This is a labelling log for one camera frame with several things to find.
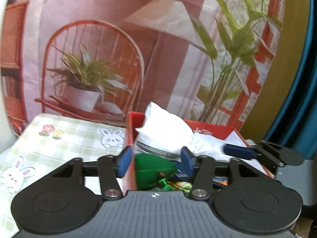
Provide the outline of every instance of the printed backdrop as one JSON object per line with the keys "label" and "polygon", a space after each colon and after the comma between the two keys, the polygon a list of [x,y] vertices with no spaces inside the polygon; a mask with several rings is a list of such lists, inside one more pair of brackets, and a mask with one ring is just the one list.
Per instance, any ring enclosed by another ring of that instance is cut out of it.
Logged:
{"label": "printed backdrop", "polygon": [[9,0],[4,101],[21,134],[40,113],[125,126],[150,101],[240,129],[274,59],[285,0]]}

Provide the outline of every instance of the flower print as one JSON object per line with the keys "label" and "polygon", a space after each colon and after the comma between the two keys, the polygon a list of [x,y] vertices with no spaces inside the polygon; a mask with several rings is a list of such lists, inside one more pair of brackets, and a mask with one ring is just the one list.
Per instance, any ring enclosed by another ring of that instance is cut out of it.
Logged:
{"label": "flower print", "polygon": [[62,134],[64,134],[64,132],[62,132],[61,130],[53,131],[53,139],[59,140]]}
{"label": "flower print", "polygon": [[64,134],[64,132],[62,132],[61,130],[53,131],[54,136],[60,137],[62,134]]}
{"label": "flower print", "polygon": [[55,130],[53,125],[43,125],[42,132],[50,133],[53,130]]}

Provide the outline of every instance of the cartoon rabbit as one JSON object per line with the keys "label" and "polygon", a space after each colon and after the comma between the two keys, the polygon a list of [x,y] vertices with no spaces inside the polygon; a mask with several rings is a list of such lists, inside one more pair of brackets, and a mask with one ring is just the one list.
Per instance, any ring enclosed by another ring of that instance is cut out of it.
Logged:
{"label": "cartoon rabbit", "polygon": [[102,133],[103,137],[101,138],[101,144],[105,148],[110,147],[118,147],[123,148],[123,130],[114,130],[112,133],[106,128],[100,128],[100,132]]}
{"label": "cartoon rabbit", "polygon": [[35,174],[33,167],[23,167],[23,157],[18,156],[12,163],[12,166],[4,170],[0,177],[0,183],[5,184],[8,192],[14,194],[18,192],[26,177],[31,177]]}

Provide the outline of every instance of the white wall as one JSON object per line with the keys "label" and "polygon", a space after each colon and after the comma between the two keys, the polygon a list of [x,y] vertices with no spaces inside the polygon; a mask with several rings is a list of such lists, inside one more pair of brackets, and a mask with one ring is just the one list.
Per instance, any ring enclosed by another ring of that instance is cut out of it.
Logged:
{"label": "white wall", "polygon": [[[0,0],[0,30],[2,29],[2,22],[4,17],[7,0]],[[4,109],[4,100],[2,93],[2,84],[0,78],[0,153],[13,145],[16,140],[15,134],[11,131],[8,123],[7,115]]]}

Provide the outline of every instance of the green plaid tablecloth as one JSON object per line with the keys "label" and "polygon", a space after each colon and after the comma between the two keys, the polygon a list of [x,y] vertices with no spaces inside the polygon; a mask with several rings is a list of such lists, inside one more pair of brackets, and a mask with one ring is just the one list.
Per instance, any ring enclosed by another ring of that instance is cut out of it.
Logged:
{"label": "green plaid tablecloth", "polygon": [[[1,238],[10,238],[18,231],[10,212],[11,201],[16,192],[75,157],[81,157],[84,161],[96,161],[103,155],[120,153],[120,146],[105,148],[101,143],[104,138],[101,133],[103,128],[110,132],[122,130],[123,133],[116,132],[124,138],[125,129],[120,127],[45,113],[34,118],[0,165]],[[16,168],[12,171],[19,171],[24,175],[21,187],[19,184],[15,186],[17,178],[14,174],[9,177],[9,168]],[[87,177],[85,185],[100,194],[98,177]]]}

